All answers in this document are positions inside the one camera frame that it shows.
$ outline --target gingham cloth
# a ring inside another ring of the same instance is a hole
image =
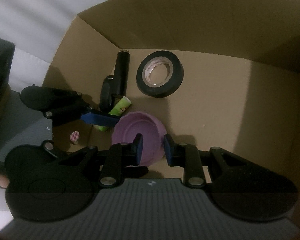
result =
[[[70,135],[70,140],[72,142],[76,142],[80,137],[80,134],[78,131],[74,131],[71,135]]]

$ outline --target tape roll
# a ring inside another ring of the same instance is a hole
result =
[[[168,75],[164,81],[155,84],[150,80],[153,69],[165,65]],[[147,56],[137,71],[137,86],[145,95],[164,98],[174,93],[183,80],[183,66],[176,55],[170,51],[159,50]]]

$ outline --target cardboard box flap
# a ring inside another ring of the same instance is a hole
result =
[[[207,52],[300,71],[300,0],[110,0],[78,16],[119,48]]]

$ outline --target small pink object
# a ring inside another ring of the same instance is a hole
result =
[[[78,131],[74,131],[71,135],[70,135],[70,140],[72,142],[76,142],[78,139],[80,138],[80,134]]]
[[[164,125],[154,116],[143,112],[130,112],[121,117],[114,127],[112,144],[132,143],[137,133],[143,136],[141,166],[150,166],[164,156],[163,136],[167,133]]]

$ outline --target gray ribbed platform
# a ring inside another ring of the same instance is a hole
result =
[[[52,140],[52,120],[25,106],[20,94],[11,91],[0,120],[0,162],[14,147],[40,146],[44,140]]]
[[[45,224],[15,219],[2,232],[7,240],[288,240],[299,229],[288,219],[236,220],[218,210],[204,191],[186,188],[179,179],[126,179],[118,188],[101,190],[72,218]]]

